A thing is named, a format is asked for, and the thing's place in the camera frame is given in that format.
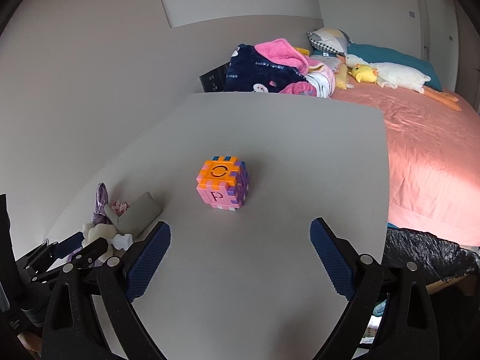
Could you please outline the navy blue blanket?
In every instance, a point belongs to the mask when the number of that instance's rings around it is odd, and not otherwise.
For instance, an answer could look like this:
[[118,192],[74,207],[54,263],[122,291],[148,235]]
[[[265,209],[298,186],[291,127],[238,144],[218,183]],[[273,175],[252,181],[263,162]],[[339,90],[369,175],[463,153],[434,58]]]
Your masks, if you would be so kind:
[[297,68],[274,63],[255,47],[241,44],[230,58],[224,92],[280,93],[291,84],[306,81]]

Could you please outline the teal pillow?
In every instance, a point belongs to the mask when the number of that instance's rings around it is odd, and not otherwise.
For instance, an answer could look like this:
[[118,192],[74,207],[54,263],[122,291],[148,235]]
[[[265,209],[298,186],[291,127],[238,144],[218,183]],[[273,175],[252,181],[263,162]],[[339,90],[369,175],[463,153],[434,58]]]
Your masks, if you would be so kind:
[[433,65],[423,59],[406,55],[395,49],[373,46],[368,44],[352,43],[347,47],[350,55],[356,55],[368,63],[397,63],[422,72],[430,77],[430,81],[426,83],[427,86],[434,90],[443,92],[443,87],[436,74]]

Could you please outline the yellow duck plush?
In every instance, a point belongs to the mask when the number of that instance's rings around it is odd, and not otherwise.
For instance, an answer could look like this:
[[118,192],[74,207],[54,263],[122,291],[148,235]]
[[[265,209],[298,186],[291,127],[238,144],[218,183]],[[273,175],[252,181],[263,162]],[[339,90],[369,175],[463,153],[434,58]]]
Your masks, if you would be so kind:
[[376,83],[378,70],[367,64],[357,64],[350,71],[351,76],[358,82]]

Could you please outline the pink fleece garment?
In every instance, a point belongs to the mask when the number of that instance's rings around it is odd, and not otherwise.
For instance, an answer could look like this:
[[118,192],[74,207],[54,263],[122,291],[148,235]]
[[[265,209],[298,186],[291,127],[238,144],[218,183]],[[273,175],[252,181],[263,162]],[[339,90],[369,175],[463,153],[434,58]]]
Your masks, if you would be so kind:
[[[255,45],[256,52],[276,65],[295,68],[302,76],[313,72],[320,67],[320,62],[310,57],[309,51],[293,47],[286,39],[279,38],[273,41]],[[316,97],[320,90],[312,84],[303,81],[292,82],[286,85],[280,94],[296,94]]]

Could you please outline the grey foam corner guard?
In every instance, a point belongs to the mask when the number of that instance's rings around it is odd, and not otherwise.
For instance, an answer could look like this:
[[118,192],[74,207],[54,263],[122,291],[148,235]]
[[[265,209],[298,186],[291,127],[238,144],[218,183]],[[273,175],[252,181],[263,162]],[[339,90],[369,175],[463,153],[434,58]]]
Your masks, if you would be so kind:
[[104,206],[108,219],[120,234],[137,238],[157,218],[163,206],[149,192],[145,192],[122,215],[117,215],[109,205]]

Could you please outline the white striped clothing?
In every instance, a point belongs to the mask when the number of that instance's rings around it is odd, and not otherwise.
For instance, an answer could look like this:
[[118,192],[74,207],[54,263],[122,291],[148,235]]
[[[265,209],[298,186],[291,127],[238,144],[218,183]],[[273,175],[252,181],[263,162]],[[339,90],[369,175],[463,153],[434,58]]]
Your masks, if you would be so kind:
[[307,81],[316,89],[319,98],[330,98],[336,89],[336,73],[342,61],[336,57],[313,55],[307,57]]

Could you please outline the white goose plush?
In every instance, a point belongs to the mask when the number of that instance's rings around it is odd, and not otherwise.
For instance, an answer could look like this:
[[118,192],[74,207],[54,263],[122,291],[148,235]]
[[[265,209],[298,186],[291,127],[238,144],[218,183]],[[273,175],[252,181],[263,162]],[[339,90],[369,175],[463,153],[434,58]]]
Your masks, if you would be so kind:
[[409,89],[419,94],[424,94],[428,98],[445,105],[454,110],[461,111],[459,99],[449,93],[439,92],[427,86],[426,83],[431,78],[413,67],[404,66],[397,63],[367,63],[356,55],[346,55],[345,64],[350,69],[357,64],[367,64],[378,70],[377,84],[380,87],[396,89],[398,87]]

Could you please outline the black lined trash bin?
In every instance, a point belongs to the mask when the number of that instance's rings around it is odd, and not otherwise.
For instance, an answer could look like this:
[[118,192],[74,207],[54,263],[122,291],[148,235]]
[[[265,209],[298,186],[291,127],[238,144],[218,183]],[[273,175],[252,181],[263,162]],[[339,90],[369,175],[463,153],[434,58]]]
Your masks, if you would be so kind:
[[382,262],[404,273],[363,359],[478,359],[479,255],[428,232],[390,228]]

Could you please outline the patterned grey yellow pillow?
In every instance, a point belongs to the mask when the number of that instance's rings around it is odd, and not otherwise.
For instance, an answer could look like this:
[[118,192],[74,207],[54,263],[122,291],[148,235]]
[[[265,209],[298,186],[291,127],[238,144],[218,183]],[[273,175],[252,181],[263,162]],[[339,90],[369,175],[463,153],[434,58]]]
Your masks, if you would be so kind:
[[308,32],[307,39],[313,49],[328,55],[345,56],[347,48],[351,44],[349,36],[336,28],[319,28],[316,31]]

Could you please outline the yellow long plush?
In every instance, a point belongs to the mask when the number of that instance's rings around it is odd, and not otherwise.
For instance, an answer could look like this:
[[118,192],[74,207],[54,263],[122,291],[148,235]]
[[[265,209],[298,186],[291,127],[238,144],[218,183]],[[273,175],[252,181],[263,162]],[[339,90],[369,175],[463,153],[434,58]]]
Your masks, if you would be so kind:
[[349,83],[348,67],[345,63],[340,63],[337,66],[334,76],[337,89],[352,89],[354,87]]

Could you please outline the purple plastic bag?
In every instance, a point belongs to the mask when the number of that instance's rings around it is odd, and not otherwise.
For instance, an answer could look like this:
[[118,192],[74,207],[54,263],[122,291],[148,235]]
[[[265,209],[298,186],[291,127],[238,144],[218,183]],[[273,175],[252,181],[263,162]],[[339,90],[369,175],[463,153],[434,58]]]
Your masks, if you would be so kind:
[[96,197],[94,204],[94,212],[92,213],[91,221],[82,227],[83,241],[82,247],[86,247],[91,242],[98,238],[111,240],[116,234],[110,219],[105,214],[105,205],[108,203],[107,187],[104,183],[100,183],[96,189]]

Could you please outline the pink orange puzzle cube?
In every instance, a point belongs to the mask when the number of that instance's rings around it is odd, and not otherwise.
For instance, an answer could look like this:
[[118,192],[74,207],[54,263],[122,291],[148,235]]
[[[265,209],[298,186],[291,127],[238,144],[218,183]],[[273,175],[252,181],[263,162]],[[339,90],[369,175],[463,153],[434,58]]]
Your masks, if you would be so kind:
[[214,156],[196,177],[196,190],[212,208],[235,211],[244,206],[250,178],[244,161],[233,156]]

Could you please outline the small white foam scrap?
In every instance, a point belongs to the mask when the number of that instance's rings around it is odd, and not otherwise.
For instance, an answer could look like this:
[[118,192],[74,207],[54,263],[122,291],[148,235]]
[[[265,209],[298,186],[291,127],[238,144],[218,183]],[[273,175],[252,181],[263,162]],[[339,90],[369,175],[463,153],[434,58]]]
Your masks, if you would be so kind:
[[116,250],[126,251],[134,243],[133,236],[131,234],[116,234],[111,244]]

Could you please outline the white door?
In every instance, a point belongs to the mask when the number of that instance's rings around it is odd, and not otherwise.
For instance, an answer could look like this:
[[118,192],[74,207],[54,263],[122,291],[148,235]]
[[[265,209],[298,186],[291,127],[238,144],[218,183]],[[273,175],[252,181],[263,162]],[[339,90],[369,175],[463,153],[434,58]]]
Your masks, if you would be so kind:
[[422,58],[434,68],[443,88],[456,88],[459,42],[454,0],[417,0]]

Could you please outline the pink bed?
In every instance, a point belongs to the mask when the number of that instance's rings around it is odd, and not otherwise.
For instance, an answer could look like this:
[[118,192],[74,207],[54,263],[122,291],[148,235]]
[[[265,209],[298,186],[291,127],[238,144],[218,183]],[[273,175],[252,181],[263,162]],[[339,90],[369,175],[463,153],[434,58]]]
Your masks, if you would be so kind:
[[461,245],[479,245],[479,114],[405,88],[355,84],[335,100],[383,113],[389,154],[388,221]]

